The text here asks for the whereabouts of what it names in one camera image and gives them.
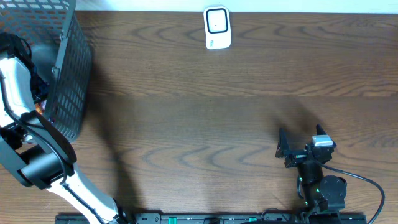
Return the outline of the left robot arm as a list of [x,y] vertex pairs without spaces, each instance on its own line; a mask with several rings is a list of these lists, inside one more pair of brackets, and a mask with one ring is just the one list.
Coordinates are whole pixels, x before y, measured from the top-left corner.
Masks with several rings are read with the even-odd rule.
[[82,173],[70,142],[36,110],[48,88],[28,42],[1,33],[1,164],[22,185],[66,200],[89,223],[135,223]]

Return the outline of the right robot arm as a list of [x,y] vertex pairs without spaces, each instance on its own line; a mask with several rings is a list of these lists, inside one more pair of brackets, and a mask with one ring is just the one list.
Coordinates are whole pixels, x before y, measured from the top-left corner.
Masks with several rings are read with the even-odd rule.
[[347,183],[335,175],[323,174],[322,166],[332,159],[336,143],[323,128],[316,125],[317,134],[301,150],[290,148],[283,129],[279,129],[276,158],[284,158],[286,168],[298,169],[298,194],[305,200],[306,208],[298,218],[310,223],[316,215],[331,215],[336,220],[338,212],[345,207]]

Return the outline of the orange tissue pack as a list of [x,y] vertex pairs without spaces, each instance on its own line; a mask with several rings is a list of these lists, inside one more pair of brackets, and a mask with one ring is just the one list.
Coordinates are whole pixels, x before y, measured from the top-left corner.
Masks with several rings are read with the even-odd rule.
[[36,104],[35,104],[35,110],[36,110],[39,114],[43,115],[44,112],[45,112],[46,104],[47,104],[47,101],[46,101],[46,100],[41,101],[41,102],[39,102],[39,103],[36,103]]

